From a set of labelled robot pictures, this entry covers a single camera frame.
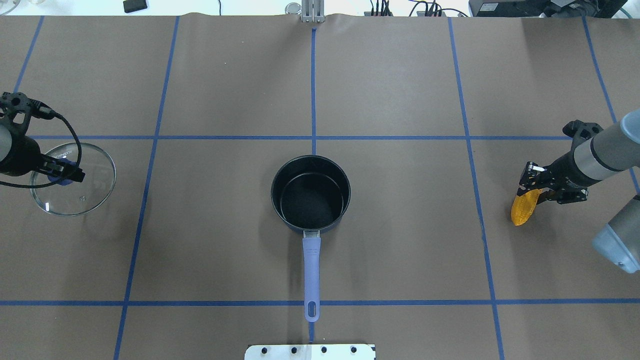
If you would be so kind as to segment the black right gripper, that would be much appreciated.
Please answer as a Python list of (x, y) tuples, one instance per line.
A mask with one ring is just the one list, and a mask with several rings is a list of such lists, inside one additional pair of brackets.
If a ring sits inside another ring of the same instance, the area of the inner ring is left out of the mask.
[(572, 204), (587, 200), (590, 185), (591, 179), (579, 170), (574, 151), (570, 150), (544, 167), (526, 162), (518, 182), (518, 196), (540, 191), (540, 203)]

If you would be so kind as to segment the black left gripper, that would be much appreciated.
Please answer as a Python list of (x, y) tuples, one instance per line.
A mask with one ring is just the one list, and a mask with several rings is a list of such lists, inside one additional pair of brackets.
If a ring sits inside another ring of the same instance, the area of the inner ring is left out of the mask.
[(75, 161), (41, 154), (41, 148), (28, 136), (10, 132), (0, 135), (0, 173), (19, 177), (39, 169), (50, 183), (82, 183), (86, 173)]

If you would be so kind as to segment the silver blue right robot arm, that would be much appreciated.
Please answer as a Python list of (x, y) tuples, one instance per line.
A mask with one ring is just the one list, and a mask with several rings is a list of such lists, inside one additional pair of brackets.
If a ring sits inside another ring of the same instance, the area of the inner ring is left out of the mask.
[[(570, 147), (547, 165), (525, 164), (510, 206), (510, 221), (524, 225), (537, 206), (585, 202), (594, 187), (639, 167), (640, 116), (635, 109), (608, 127), (573, 120), (562, 128)], [(626, 190), (627, 201), (593, 237), (591, 244), (603, 258), (627, 274), (639, 273), (639, 192)]]

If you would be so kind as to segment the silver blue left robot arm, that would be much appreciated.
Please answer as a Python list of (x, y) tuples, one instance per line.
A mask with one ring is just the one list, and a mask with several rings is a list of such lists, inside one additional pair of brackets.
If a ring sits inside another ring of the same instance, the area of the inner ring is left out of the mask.
[(49, 182), (61, 186), (84, 181), (86, 173), (77, 162), (41, 153), (41, 147), (34, 139), (11, 130), (9, 125), (1, 125), (0, 137), (2, 174), (9, 177), (43, 174)]

